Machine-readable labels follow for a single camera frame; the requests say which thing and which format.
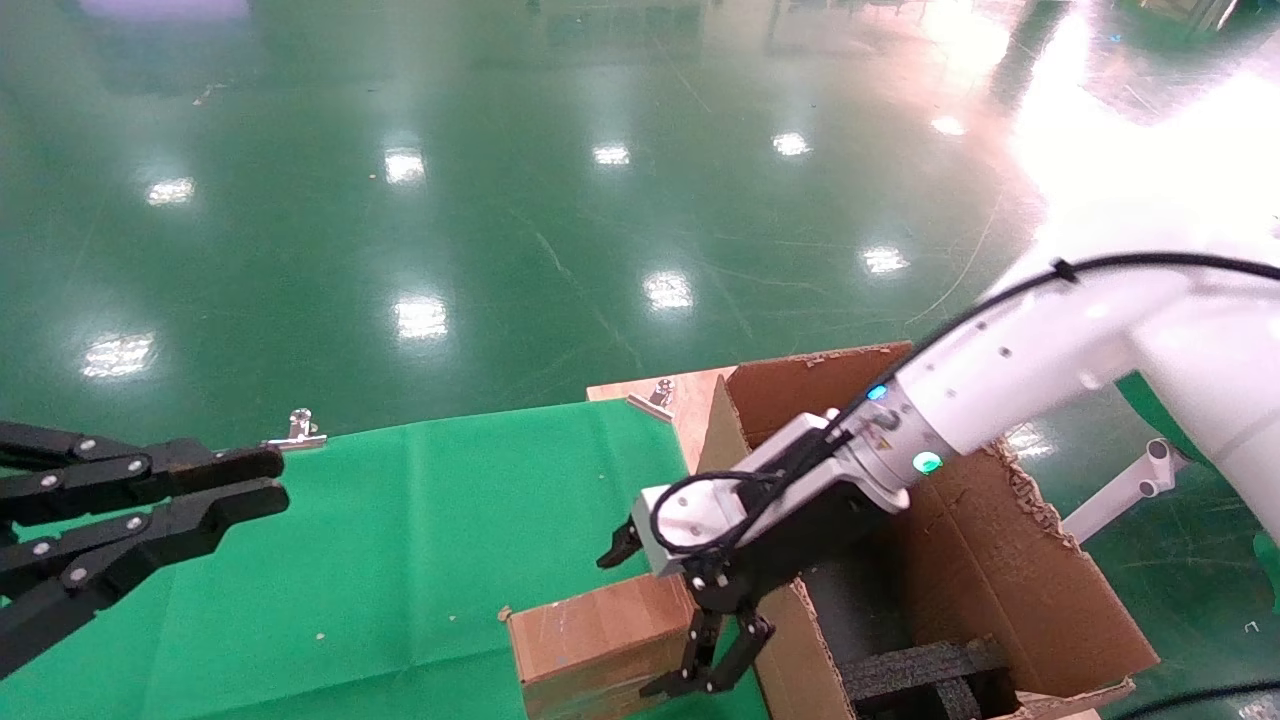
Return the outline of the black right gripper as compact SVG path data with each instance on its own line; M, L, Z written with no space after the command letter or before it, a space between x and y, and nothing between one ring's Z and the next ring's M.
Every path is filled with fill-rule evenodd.
M895 514L883 510L855 484L838 480L730 552L727 564L718 570L701 561L694 562L690 578L701 579L705 585L690 589L700 609L692 612L678 666L646 683L640 696L678 698L733 689L776 632L774 625L754 609L760 600L794 580L801 570L842 553ZM613 530L611 547L596 559L596 566L617 568L641 548L636 523L628 518ZM732 614L737 634L721 652L724 619Z

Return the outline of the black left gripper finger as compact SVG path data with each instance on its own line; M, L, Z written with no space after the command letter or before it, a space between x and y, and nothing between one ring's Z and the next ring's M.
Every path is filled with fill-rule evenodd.
M55 523L193 495L284 471L271 446L211 451L193 438L134 446L105 436L1 424L1 515Z
M236 524L284 512L270 478L3 546L1 676L9 678L159 569L212 553Z

